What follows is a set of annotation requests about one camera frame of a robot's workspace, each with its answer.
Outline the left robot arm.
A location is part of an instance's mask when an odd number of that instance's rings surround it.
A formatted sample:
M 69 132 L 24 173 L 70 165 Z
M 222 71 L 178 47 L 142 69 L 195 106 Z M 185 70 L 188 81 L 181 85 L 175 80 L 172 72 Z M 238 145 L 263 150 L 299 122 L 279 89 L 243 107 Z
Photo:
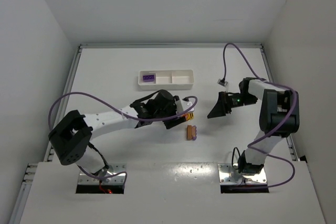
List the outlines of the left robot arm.
M 72 110 L 48 137 L 62 165 L 76 164 L 96 175 L 102 169 L 109 169 L 109 164 L 94 146 L 95 138 L 118 130 L 147 126 L 152 124 L 153 119 L 163 119 L 165 127 L 170 129 L 186 121 L 181 113 L 189 105 L 188 99 L 159 90 L 134 101 L 120 112 L 81 114 Z

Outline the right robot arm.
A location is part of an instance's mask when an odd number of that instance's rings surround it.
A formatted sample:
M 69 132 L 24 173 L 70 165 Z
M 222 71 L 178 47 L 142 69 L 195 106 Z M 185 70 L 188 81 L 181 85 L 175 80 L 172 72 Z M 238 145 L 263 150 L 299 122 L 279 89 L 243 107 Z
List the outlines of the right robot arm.
M 259 174 L 266 157 L 281 139 L 299 129 L 299 94 L 297 91 L 257 78 L 244 78 L 239 92 L 222 91 L 210 113 L 209 119 L 226 116 L 232 109 L 253 105 L 261 101 L 259 133 L 238 158 L 239 173 Z

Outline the purple half-round lego brick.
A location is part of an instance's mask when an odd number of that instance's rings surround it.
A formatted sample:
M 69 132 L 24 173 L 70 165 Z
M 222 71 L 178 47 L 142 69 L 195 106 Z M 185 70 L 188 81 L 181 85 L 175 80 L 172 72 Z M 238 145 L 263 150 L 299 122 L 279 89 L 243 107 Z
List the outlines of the purple half-round lego brick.
M 143 82 L 154 82 L 155 81 L 155 75 L 154 74 L 146 74 L 142 76 Z

